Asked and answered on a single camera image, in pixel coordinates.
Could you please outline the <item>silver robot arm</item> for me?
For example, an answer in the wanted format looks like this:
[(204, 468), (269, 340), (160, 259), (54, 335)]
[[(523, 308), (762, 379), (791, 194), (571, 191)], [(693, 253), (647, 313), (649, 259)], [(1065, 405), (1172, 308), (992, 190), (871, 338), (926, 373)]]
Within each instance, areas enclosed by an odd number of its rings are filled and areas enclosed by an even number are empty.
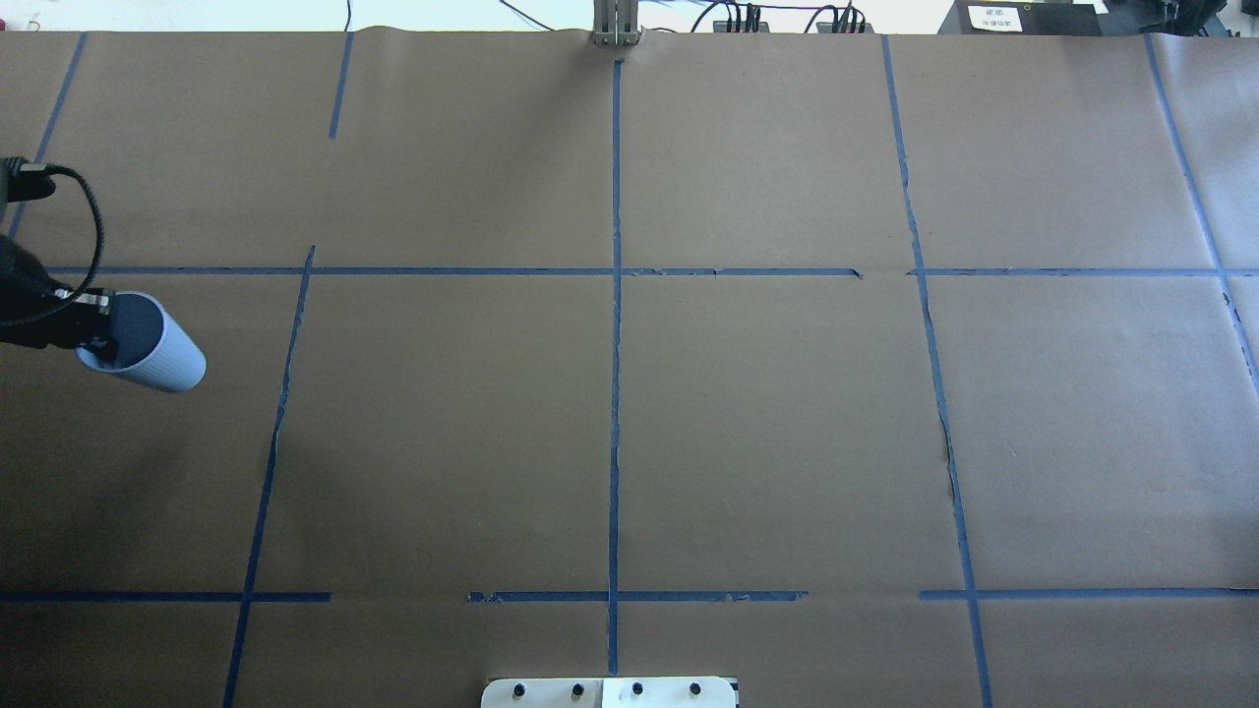
[(1, 248), (3, 341), (23, 348), (86, 349), (111, 359), (118, 341), (111, 328), (116, 294), (91, 283), (104, 254), (103, 215), (89, 181), (81, 173), (59, 164), (37, 164), (28, 157), (3, 160), (3, 207), (53, 197), (54, 178), (76, 180), (89, 205), (94, 242), (89, 268), (81, 283), (67, 285), (50, 276), (31, 251), (4, 237)]

